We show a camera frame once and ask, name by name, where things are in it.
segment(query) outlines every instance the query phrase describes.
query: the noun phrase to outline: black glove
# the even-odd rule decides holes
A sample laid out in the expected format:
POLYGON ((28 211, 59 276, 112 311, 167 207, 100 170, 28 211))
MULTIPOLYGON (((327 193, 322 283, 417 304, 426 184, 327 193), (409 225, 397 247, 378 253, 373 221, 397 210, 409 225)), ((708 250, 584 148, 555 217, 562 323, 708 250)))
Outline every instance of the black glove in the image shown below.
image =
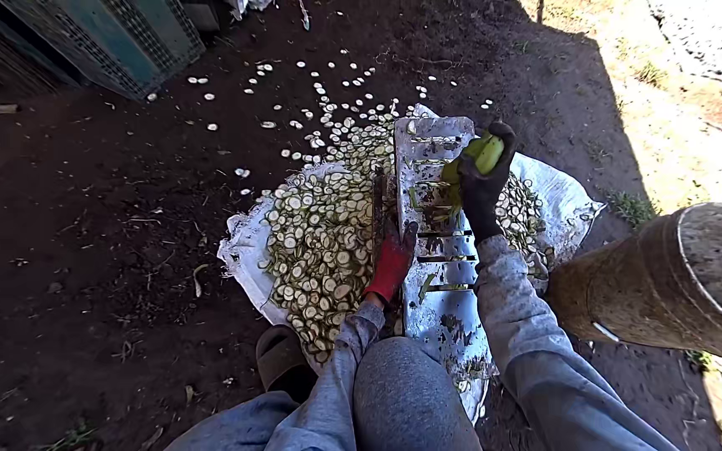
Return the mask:
POLYGON ((476 243, 503 234, 497 225, 495 204, 508 181, 508 169, 514 158, 516 140, 514 130, 502 122, 492 122, 488 131, 503 139, 503 154, 492 171, 488 175, 481 175, 475 166, 475 159, 466 155, 461 156, 458 169, 461 201, 476 243))

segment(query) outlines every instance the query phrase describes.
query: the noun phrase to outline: dry grass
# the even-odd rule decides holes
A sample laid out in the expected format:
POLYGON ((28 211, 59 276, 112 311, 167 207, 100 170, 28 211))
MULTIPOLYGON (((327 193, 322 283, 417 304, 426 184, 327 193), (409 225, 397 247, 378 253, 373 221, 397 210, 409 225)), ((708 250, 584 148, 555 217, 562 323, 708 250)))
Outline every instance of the dry grass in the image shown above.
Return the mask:
POLYGON ((643 83, 662 87, 662 81, 667 78, 667 71, 659 69, 652 62, 648 61, 642 69, 637 71, 636 77, 643 83))

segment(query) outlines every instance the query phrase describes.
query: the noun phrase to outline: red glove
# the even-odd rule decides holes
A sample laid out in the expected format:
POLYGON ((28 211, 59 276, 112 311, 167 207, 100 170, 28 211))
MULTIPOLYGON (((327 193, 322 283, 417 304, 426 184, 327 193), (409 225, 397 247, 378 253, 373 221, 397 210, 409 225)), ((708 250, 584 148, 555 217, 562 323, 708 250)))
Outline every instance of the red glove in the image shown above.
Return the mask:
POLYGON ((415 245, 416 222, 408 223, 403 239, 400 239, 394 220, 387 220, 386 238, 380 245, 375 276, 362 296, 366 293, 375 293, 384 302, 389 303, 400 284, 406 279, 408 268, 414 260, 415 245))

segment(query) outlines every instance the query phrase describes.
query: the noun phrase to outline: grass patch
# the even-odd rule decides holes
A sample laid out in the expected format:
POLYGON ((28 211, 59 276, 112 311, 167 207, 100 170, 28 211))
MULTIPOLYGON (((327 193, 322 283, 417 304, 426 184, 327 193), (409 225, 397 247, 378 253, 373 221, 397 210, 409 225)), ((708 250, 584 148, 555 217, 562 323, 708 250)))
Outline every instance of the grass patch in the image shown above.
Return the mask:
POLYGON ((587 141, 587 153, 595 163, 602 163, 603 159, 611 155, 596 141, 587 141))
POLYGON ((699 372, 708 372, 712 369, 712 354, 703 351, 685 351, 684 357, 690 364, 698 368, 699 372))
POLYGON ((51 445, 37 446, 42 451, 75 450, 93 440, 96 429, 88 428, 85 421, 80 421, 76 428, 66 431, 66 435, 51 445))
POLYGON ((651 86, 662 87, 662 80, 667 77, 667 72, 656 67, 648 61, 642 69, 637 71, 637 79, 651 86))
POLYGON ((612 211, 617 213, 620 218, 625 219, 632 229, 636 229, 658 216, 656 207, 636 194, 629 194, 625 191, 612 192, 607 194, 607 200, 612 211))

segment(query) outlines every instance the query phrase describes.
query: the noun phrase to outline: gray sweatshirt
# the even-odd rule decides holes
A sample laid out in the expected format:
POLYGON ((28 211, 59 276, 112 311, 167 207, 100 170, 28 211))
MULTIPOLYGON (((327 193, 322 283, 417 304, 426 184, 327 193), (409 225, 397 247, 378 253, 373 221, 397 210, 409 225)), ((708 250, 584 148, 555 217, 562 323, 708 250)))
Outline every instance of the gray sweatshirt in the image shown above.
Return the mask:
MULTIPOLYGON (((488 238, 477 250, 475 293, 493 359, 547 448, 676 449, 573 351, 527 280, 520 253, 511 251, 502 236, 488 238)), ((356 369, 383 324, 383 313, 369 302, 345 319, 310 398, 276 427, 267 450, 356 449, 356 369)))

